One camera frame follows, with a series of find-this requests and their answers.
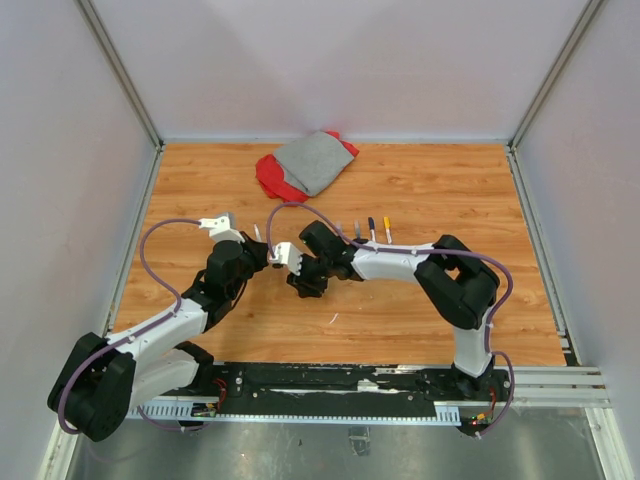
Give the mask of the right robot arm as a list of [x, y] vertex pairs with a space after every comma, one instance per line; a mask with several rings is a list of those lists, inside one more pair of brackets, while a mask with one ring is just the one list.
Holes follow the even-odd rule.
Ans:
[[331, 278], [357, 282], [396, 280], [421, 287], [454, 331], [453, 387], [474, 400], [489, 387], [494, 360], [487, 347], [487, 321], [497, 302], [497, 275], [456, 237], [417, 246], [349, 240], [314, 221], [299, 235], [311, 251], [290, 242], [274, 248], [271, 262], [285, 266], [287, 284], [301, 298], [320, 298]]

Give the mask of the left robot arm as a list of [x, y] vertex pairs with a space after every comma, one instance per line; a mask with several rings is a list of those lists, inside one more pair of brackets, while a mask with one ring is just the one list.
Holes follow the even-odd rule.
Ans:
[[268, 254], [266, 243], [237, 232], [215, 243], [205, 268], [166, 310], [115, 335], [80, 337], [47, 398], [60, 426], [99, 442], [158, 395], [181, 388], [207, 393], [213, 357], [190, 340], [234, 309], [248, 281], [267, 267]]

